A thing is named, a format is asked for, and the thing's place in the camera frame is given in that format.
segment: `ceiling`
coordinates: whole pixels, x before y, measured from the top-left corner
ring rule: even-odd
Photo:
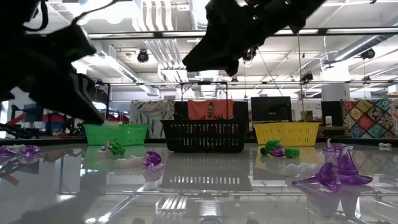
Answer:
[[[142,10],[144,19],[146,16],[146,6],[148,2],[152,3],[152,20],[155,24],[155,1],[143,0],[144,8]],[[162,0],[162,10],[166,11],[166,2]],[[175,30],[190,30],[194,29],[191,23],[191,13],[188,0],[171,0],[171,22]],[[67,26],[73,19],[73,11],[68,3],[62,3],[62,0],[49,0],[49,18],[50,24],[44,32],[51,32],[61,27]],[[317,10],[307,20],[306,28],[321,28],[321,27],[382,27],[388,24],[393,18],[396,17],[398,11],[398,1],[383,1],[378,0],[375,4],[369,4],[368,1],[360,0],[332,0],[327,1],[319,10]],[[111,33],[111,32],[136,32],[132,25],[133,17],[135,16],[133,9],[122,8],[119,11],[109,11],[106,16],[113,17],[123,14],[124,18],[120,23],[111,24],[106,19],[90,19],[88,23],[83,25],[84,29],[89,34],[94,33]],[[166,29],[165,15],[163,14],[163,25]],[[41,23],[41,14],[39,14],[28,26],[38,27]],[[259,82],[259,81],[290,81],[295,78],[299,80],[301,65],[313,60],[314,57],[319,57],[320,54],[325,52],[337,52],[346,48],[356,40],[363,36],[358,35],[342,35],[342,36],[327,36],[327,37],[301,37],[300,48],[298,45],[297,37],[270,37],[266,39],[263,46],[259,48],[261,54],[254,57],[250,67],[244,67],[241,61],[238,74],[236,77],[240,82]],[[139,49],[147,49],[147,43],[144,40],[107,40],[106,44],[112,45],[117,51],[117,60],[122,62],[126,69],[133,72],[139,77],[140,82],[171,82],[172,80],[165,76],[159,75],[159,63],[149,50],[149,61],[146,63],[139,63],[137,55]],[[179,55],[183,58],[197,42],[194,39],[177,39],[175,40]],[[398,63],[398,38],[392,37],[387,41],[380,43],[373,47],[376,56],[371,60],[362,61],[360,58],[351,58],[347,60],[349,64],[349,77],[347,80],[360,80],[365,74],[375,74],[378,70],[394,66]],[[102,79],[105,82],[121,83],[130,82],[127,78],[123,77],[117,70],[110,67],[109,64],[100,60],[93,60],[92,58],[84,58],[79,62],[80,67],[86,70],[86,73],[91,78]],[[314,63],[315,66],[309,68],[314,75],[314,80],[321,80],[320,63]],[[398,75],[397,70],[392,70],[379,76],[378,80],[394,79]],[[202,77],[197,73],[188,73],[187,78],[189,81],[199,81]],[[220,71],[215,80],[230,81],[224,71]],[[311,88],[314,85],[307,85],[305,88]],[[361,85],[351,86],[351,88],[361,88]],[[372,91],[383,93],[387,85],[378,85],[372,88]],[[250,95],[258,95],[258,91],[253,91],[254,88],[275,88],[275,86],[258,86],[258,85],[238,85],[230,86],[231,89],[248,89],[251,91]],[[284,91],[299,91],[299,86],[290,86],[289,90]],[[315,86],[312,91],[319,91],[320,86]],[[201,91],[200,87],[192,87],[195,92]],[[115,86],[113,91],[144,91],[142,88],[136,86]]]

